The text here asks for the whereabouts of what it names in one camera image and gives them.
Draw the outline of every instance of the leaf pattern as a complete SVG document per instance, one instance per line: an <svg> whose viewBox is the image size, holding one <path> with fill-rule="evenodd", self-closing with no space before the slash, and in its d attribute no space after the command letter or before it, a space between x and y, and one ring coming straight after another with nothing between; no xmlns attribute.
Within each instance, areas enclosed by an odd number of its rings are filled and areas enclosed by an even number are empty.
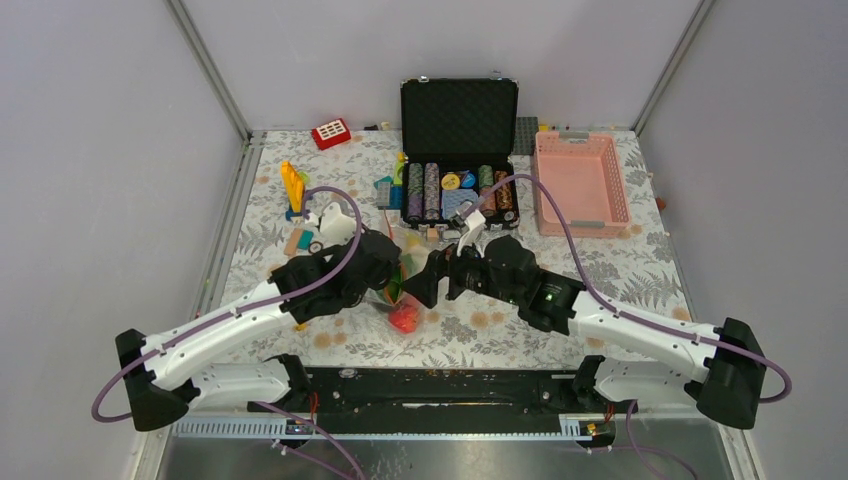
<svg viewBox="0 0 848 480"><path fill-rule="evenodd" d="M663 231L654 192L639 142L632 132L610 132L616 138L627 183L632 226L619 238L576 240L580 259L604 294L671 316L677 307L688 310ZM284 219L288 208L279 177L280 164L291 162L309 176L308 186L330 185L355 196L363 220L380 228L383 214L374 207L373 182L392 174L401 150L400 132L357 132L353 139L319 151L309 132L269 132L253 183L236 251L230 264L223 301L230 302L267 278L269 271L288 261L282 250L295 227ZM530 157L511 158L516 172L530 172ZM513 235L536 252L544 268L577 278L565 239L541 237L536 229L533 190L517 185L521 225L510 232L485 232L482 242ZM316 197L308 207L320 210L332 195ZM397 212L387 212L397 232ZM322 239L318 234L316 240ZM478 321L471 317L478 314ZM485 297L463 294L420 312L418 329L402 334L386 313L367 302L335 317L310 321L303 330L276 332L227 355L232 362L255 362L280 353L300 355L308 365L397 366L429 368L573 368L587 352L586 339L550 335L519 320L515 307ZM622 360L638 354L606 343L591 353Z"/></svg>

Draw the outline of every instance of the white wall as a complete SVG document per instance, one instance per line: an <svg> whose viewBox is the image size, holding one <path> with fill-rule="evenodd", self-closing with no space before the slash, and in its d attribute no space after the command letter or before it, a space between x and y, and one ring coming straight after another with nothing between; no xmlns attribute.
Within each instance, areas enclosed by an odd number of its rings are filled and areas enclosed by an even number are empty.
<svg viewBox="0 0 848 480"><path fill-rule="evenodd" d="M240 141L161 1L4 0L0 65L0 478L114 480L114 337L189 318Z"/></svg>
<svg viewBox="0 0 848 480"><path fill-rule="evenodd" d="M642 137L698 319L749 322L795 382L753 431L769 479L848 470L846 26L844 0L718 2Z"/></svg>
<svg viewBox="0 0 848 480"><path fill-rule="evenodd" d="M520 114L631 125L698 0L187 0L255 129L400 123L403 79L521 82Z"/></svg>

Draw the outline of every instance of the pink plastic tray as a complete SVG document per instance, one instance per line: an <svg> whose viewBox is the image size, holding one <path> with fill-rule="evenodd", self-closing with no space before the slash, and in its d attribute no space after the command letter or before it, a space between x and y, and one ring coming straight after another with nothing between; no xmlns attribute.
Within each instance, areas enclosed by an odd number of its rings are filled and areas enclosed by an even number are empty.
<svg viewBox="0 0 848 480"><path fill-rule="evenodd" d="M539 132L533 168L574 236L614 237L630 225L621 163L611 135ZM538 189L536 218L542 235L565 235Z"/></svg>

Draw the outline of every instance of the red toy block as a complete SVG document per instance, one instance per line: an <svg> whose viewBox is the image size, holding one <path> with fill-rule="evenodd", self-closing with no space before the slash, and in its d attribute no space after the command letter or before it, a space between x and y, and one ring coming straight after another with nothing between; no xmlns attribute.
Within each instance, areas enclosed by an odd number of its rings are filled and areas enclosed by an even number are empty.
<svg viewBox="0 0 848 480"><path fill-rule="evenodd" d="M344 120L337 118L330 123L313 128L312 138L319 150L326 150L350 140L350 130Z"/></svg>

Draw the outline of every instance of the black grid panel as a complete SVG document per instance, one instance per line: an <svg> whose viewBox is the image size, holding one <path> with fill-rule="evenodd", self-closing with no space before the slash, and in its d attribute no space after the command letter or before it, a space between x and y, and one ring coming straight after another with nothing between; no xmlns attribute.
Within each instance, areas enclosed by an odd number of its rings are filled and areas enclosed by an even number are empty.
<svg viewBox="0 0 848 480"><path fill-rule="evenodd" d="M518 84L512 80L410 80L401 88L403 150L421 155L512 152Z"/></svg>

